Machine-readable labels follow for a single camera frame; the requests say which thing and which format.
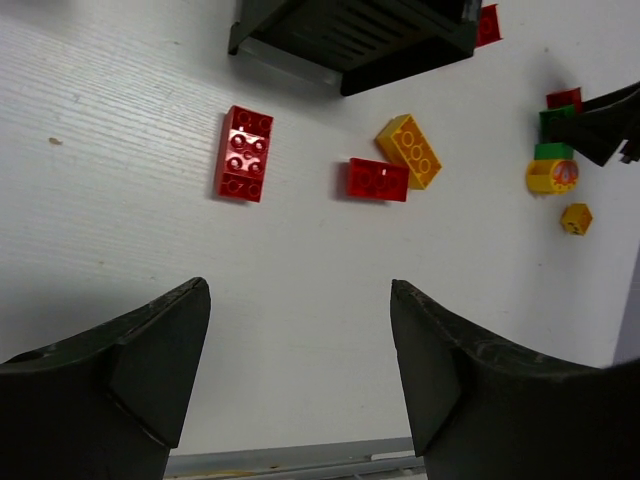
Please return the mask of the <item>aluminium table rail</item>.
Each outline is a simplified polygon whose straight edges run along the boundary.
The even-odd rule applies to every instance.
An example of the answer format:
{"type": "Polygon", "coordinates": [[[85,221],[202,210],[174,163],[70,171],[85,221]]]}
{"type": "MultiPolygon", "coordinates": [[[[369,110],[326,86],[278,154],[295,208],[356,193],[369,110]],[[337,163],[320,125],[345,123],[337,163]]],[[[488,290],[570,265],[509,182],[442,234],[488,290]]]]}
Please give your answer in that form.
{"type": "Polygon", "coordinates": [[[423,479],[409,437],[175,455],[166,479],[423,479]]]}

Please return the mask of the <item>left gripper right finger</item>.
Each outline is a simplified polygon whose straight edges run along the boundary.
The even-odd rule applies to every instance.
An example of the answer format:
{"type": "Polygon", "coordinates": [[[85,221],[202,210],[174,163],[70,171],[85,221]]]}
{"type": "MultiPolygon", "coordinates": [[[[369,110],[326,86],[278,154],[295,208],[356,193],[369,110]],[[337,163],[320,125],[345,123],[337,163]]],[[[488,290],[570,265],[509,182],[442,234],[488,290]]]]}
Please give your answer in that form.
{"type": "Polygon", "coordinates": [[[415,454],[431,479],[635,479],[639,364],[606,368],[497,335],[405,280],[390,318],[415,454]]]}

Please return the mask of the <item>orange rectangular brick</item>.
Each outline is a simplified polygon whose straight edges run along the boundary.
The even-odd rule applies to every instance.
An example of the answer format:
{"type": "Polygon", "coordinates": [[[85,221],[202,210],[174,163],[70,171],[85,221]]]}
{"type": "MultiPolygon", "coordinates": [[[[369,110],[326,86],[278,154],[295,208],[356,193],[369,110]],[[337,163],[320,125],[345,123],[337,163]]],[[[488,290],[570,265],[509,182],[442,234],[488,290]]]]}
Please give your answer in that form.
{"type": "Polygon", "coordinates": [[[411,114],[391,119],[374,139],[391,163],[409,169],[409,188],[426,190],[442,164],[411,114]]]}

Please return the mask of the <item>small orange brick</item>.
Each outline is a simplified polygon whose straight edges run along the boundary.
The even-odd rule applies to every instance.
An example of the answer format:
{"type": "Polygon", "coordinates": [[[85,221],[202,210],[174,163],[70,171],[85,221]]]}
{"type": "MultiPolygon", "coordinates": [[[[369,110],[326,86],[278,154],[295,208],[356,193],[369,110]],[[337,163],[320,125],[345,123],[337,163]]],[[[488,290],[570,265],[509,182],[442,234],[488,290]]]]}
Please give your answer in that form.
{"type": "Polygon", "coordinates": [[[566,233],[585,236],[593,221],[593,215],[586,203],[568,205],[561,216],[561,225],[566,233]]]}

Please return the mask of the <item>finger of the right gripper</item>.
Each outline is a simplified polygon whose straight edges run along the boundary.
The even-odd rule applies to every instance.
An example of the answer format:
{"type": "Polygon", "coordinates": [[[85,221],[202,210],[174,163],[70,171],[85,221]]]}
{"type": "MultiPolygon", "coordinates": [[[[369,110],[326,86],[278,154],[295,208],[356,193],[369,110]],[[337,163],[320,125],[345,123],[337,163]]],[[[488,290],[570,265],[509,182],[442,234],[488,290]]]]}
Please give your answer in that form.
{"type": "Polygon", "coordinates": [[[621,162],[639,161],[639,83],[583,103],[582,111],[552,120],[552,141],[565,143],[599,167],[616,153],[621,162]]]}

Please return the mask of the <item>red rectangular brick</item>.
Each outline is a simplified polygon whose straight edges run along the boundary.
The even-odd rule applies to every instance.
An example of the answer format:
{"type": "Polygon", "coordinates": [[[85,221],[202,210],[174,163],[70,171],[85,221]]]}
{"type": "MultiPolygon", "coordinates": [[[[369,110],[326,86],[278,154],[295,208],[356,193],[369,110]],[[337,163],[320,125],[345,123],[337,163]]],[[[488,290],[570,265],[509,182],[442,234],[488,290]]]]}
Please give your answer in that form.
{"type": "Polygon", "coordinates": [[[352,157],[348,163],[346,194],[376,201],[406,202],[410,171],[406,166],[352,157]]]}

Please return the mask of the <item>red rounded flower brick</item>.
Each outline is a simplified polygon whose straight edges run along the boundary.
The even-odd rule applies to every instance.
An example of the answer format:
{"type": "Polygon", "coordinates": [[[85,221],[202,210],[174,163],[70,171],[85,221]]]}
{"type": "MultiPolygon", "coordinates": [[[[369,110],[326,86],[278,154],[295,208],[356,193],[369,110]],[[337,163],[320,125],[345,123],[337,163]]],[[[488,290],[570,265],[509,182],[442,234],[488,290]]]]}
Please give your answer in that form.
{"type": "Polygon", "coordinates": [[[497,7],[497,4],[493,4],[481,8],[477,29],[477,48],[498,42],[502,39],[497,7]]]}

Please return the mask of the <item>black slotted container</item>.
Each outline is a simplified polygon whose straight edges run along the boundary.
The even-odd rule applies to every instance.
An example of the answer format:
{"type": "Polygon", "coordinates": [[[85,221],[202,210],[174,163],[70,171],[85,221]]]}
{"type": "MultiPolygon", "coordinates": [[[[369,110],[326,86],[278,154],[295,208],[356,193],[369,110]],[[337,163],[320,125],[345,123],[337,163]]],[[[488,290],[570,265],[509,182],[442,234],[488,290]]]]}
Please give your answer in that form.
{"type": "Polygon", "coordinates": [[[352,96],[473,56],[479,1],[243,1],[227,51],[254,39],[337,72],[352,96]]]}

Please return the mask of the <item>red upright brick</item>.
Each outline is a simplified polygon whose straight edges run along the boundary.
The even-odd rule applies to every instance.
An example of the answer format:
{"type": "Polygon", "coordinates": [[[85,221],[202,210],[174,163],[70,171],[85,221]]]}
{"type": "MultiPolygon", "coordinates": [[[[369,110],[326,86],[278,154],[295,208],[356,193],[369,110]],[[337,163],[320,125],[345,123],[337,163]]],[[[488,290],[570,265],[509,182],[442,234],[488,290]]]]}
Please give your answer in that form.
{"type": "Polygon", "coordinates": [[[232,105],[225,115],[214,177],[224,198],[259,203],[271,143],[272,116],[232,105]]]}

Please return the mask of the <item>red and green brick stack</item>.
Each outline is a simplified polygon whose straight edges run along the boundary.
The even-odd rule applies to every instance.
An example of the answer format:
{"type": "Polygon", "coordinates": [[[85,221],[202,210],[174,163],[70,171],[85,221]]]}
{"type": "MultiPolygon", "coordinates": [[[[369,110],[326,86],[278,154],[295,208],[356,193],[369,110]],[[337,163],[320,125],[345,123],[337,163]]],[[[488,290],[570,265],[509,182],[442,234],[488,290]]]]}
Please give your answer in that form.
{"type": "Polygon", "coordinates": [[[540,140],[552,141],[550,128],[557,120],[573,117],[583,110],[580,87],[556,90],[546,95],[546,109],[539,112],[540,140]]]}

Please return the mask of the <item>green brick beside orange slice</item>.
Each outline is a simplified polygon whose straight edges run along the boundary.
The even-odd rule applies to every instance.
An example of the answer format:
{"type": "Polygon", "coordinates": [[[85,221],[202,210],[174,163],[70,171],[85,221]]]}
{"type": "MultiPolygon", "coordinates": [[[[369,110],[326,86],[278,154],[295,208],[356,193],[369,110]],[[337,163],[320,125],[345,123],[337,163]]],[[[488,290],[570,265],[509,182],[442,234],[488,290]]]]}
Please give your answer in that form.
{"type": "Polygon", "coordinates": [[[538,143],[534,148],[535,160],[573,160],[574,149],[562,142],[538,143]]]}

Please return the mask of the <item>yellow orange-slice round brick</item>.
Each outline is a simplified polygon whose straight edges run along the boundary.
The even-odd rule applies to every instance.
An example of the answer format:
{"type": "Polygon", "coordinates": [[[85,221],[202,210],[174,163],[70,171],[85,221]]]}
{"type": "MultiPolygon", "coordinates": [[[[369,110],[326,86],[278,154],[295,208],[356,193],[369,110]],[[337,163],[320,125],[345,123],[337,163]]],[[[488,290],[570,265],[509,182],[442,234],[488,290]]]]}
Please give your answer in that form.
{"type": "Polygon", "coordinates": [[[526,170],[528,190],[538,195],[563,195],[574,190],[579,180],[579,167],[575,160],[533,160],[526,170]]]}

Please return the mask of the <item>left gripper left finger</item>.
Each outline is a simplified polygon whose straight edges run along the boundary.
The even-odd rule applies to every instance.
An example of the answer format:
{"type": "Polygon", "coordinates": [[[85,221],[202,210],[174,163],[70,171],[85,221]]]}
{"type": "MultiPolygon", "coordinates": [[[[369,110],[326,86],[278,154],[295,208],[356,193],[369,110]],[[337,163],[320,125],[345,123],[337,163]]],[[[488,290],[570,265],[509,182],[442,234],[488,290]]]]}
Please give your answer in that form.
{"type": "Polygon", "coordinates": [[[160,479],[211,312],[207,282],[1,365],[4,479],[160,479]]]}

